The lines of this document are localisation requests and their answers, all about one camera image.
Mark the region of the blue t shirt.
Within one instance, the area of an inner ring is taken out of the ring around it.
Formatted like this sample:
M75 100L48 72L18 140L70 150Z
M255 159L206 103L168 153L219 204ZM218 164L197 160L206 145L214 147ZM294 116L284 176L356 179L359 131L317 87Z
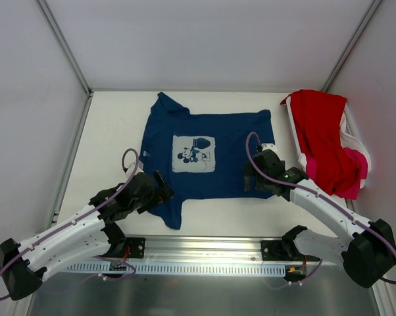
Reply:
M246 150L259 142L247 139L250 132L262 143L275 142L269 110L193 115L160 92L145 125L140 161L144 172L159 171L175 195L151 214L178 230L187 199L270 198L269 191L245 190Z

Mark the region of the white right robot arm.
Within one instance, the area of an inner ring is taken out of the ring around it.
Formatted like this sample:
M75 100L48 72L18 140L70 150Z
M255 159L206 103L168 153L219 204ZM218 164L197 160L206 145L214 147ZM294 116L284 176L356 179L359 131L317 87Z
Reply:
M245 189L269 191L316 217L334 236L297 225L282 236L276 254L289 260L317 257L344 268L359 286L369 288L396 266L396 245L391 226L371 221L339 204L302 170L285 168L271 149L248 154Z

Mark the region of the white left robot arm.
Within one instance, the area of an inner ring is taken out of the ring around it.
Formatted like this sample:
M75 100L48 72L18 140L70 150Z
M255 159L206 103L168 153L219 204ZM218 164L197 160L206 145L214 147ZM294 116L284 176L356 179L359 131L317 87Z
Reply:
M90 257L118 257L127 243L117 222L150 211L174 196L160 172L139 172L101 190L75 215L27 240L0 245L0 280L7 297L21 300L59 271Z

